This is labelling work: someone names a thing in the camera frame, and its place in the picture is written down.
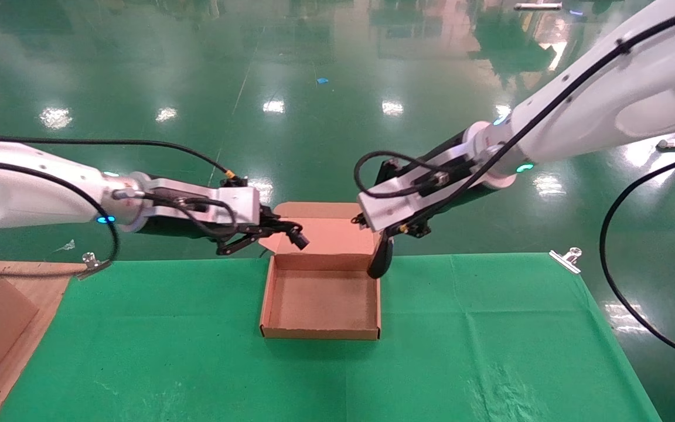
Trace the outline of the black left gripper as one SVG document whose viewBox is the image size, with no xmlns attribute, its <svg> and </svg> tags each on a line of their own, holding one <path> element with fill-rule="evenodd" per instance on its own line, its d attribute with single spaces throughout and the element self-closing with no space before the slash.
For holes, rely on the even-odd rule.
<svg viewBox="0 0 675 422">
<path fill-rule="evenodd" d="M 217 256 L 230 256 L 241 249 L 267 239 L 276 233 L 300 233 L 302 225 L 289 220 L 279 219 L 268 206 L 260 206 L 259 224 L 240 224 L 234 232 L 231 225 L 201 222 L 204 230 L 191 222 L 186 216 L 152 216 L 139 228 L 138 233 L 162 237 L 184 237 L 216 239 Z"/>
</svg>

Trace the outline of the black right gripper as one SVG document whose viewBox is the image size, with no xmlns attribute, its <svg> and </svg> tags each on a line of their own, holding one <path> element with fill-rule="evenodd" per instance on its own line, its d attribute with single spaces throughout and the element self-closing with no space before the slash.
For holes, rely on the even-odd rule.
<svg viewBox="0 0 675 422">
<path fill-rule="evenodd" d="M 402 165 L 398 159 L 392 158 L 383 161 L 380 171 L 377 174 L 377 183 L 380 184 L 389 179 L 402 178 L 406 174 L 411 174 L 410 186 L 419 187 L 420 190 L 442 190 L 457 182 L 463 181 L 474 173 L 474 156 L 471 148 L 467 146 L 469 139 L 469 130 L 461 131 L 434 147 L 426 154 L 418 156 L 416 160 L 426 161 L 430 165 L 442 168 L 439 170 L 428 170 L 418 168 L 413 162 Z M 358 214 L 352 218 L 352 224 L 359 225 L 360 229 L 370 227 L 364 214 Z M 404 234 L 414 238 L 423 238 L 431 232 L 428 225 L 428 219 L 410 219 L 400 223 L 396 228 L 396 235 Z"/>
</svg>

